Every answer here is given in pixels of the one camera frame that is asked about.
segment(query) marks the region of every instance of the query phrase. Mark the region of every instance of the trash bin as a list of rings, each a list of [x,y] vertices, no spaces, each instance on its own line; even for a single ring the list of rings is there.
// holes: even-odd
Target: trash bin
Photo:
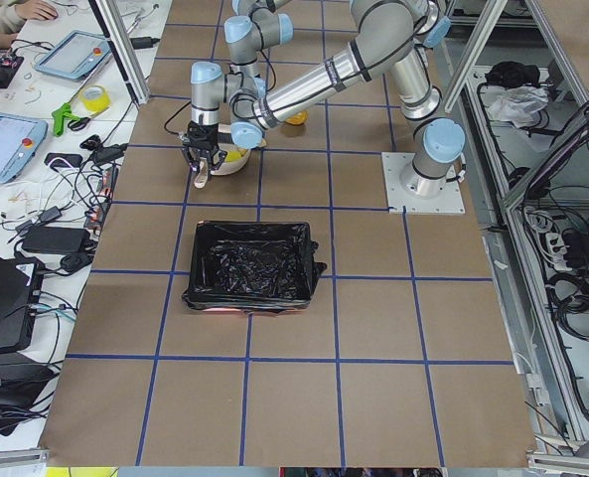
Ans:
[[[196,310],[307,308],[327,268],[317,248],[306,223],[201,222],[182,297]]]

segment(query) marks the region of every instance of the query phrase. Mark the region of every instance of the grid pattern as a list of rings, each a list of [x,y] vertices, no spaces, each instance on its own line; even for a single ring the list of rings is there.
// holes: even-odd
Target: grid pattern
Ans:
[[[412,144],[386,79],[191,185],[161,124],[188,99],[191,62],[224,61],[229,3],[171,9],[43,437],[54,462],[525,465],[533,440],[468,194],[463,218],[387,212],[379,152]],[[344,47],[347,4],[287,6],[299,28],[268,53],[279,83]],[[189,310],[200,220],[309,222],[329,265],[310,308]]]

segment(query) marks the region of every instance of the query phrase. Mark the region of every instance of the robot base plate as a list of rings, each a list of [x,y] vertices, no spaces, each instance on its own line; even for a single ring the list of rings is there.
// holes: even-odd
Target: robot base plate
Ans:
[[[384,185],[386,186],[386,202],[392,214],[443,214],[463,215],[464,202],[460,193],[460,185],[447,182],[442,192],[434,199],[422,199],[409,194],[400,185],[400,173],[406,164],[413,160],[414,154],[404,152],[383,152],[382,167],[384,169]],[[447,177],[455,177],[453,169]]]

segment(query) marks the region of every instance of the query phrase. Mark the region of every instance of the person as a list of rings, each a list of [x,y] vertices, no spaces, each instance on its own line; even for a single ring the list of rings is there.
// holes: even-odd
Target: person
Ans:
[[[0,0],[0,49],[8,49],[26,20],[53,20],[58,11],[45,0]]]

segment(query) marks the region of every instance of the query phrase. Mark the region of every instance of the white table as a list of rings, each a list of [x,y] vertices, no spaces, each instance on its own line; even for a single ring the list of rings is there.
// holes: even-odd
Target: white table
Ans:
[[[168,16],[172,0],[126,0],[118,1],[120,12],[136,12],[140,8],[144,8],[146,12],[150,11],[153,3],[159,4],[159,8],[155,12],[143,20],[140,26],[132,33],[131,36],[152,36],[160,37],[163,26]],[[28,41],[49,41],[57,43],[69,31],[74,29],[99,33],[99,27],[90,12],[85,0],[80,0],[79,6],[81,9],[77,10],[72,15],[68,15],[65,7],[57,6],[60,17],[51,22],[29,21],[21,31],[19,38]],[[135,15],[128,15],[124,18],[125,25],[128,27]],[[7,89],[0,90],[0,112],[7,112],[11,114],[27,115],[32,117],[42,118],[48,121],[49,131],[45,141],[38,148],[35,157],[29,162],[21,175],[12,183],[14,186],[9,189],[0,189],[0,203],[5,203],[5,197],[10,197],[11,192],[18,192],[18,190],[26,188],[28,195],[40,196],[40,186],[31,183],[43,183],[43,199],[51,193],[56,184],[58,184],[59,176],[50,171],[44,164],[45,156],[48,152],[63,152],[63,153],[78,153],[86,158],[90,154],[79,148],[79,144],[89,135],[98,134],[104,138],[114,126],[118,124],[119,118],[124,114],[130,103],[130,97],[124,86],[123,80],[117,70],[115,61],[110,61],[109,65],[97,76],[93,83],[102,84],[108,91],[111,98],[111,106],[97,119],[93,120],[87,128],[82,131],[74,132],[66,129],[66,132],[61,137],[54,137],[52,134],[53,121],[51,120],[51,111],[60,107],[67,101],[73,91],[77,89],[78,82],[68,81],[65,79],[57,79],[42,75],[33,70],[34,56],[39,52],[33,47],[24,48],[21,50],[22,55],[25,56],[25,62],[17,72],[14,80]],[[156,48],[148,50],[140,50],[137,52],[137,58],[145,76],[150,74],[155,58]],[[78,115],[87,115],[87,111],[79,102],[72,104],[73,112]],[[132,107],[129,113],[124,117],[124,120],[119,124],[115,133],[111,136],[107,144],[128,142],[131,135],[134,121],[137,116],[137,109]],[[55,198],[63,198],[71,189],[62,185],[54,194]],[[51,201],[50,205],[55,205],[57,202]],[[21,210],[18,205],[10,204],[8,217],[14,218],[14,212]],[[70,221],[81,218],[85,207],[75,206],[67,210],[63,217],[63,221]],[[83,219],[73,223],[63,224],[64,227],[82,227]],[[13,243],[7,241],[14,235],[13,232],[7,232],[0,227],[0,256],[13,257]],[[37,255],[48,268],[57,268],[60,260],[59,255]],[[43,290],[62,296],[65,300],[75,304],[82,288],[88,278],[90,267],[74,274],[70,277],[49,277],[45,278],[43,283]],[[42,302],[54,304],[58,306],[59,302],[56,299],[49,297],[41,298]],[[67,346],[71,337],[74,323],[66,318],[61,318],[61,333],[58,339],[58,346],[53,357],[53,361],[61,360],[67,351]],[[29,348],[22,351],[24,355],[37,362],[45,362],[51,355],[57,335],[57,318],[53,314],[45,315],[37,318],[34,328],[32,343]],[[38,400],[48,395],[54,390],[57,380],[49,383],[44,391],[38,396]],[[0,451],[6,450],[20,450],[28,449],[38,445],[38,440],[42,433],[45,421],[43,419],[34,419],[27,423],[20,424],[14,432],[5,437],[0,435]]]

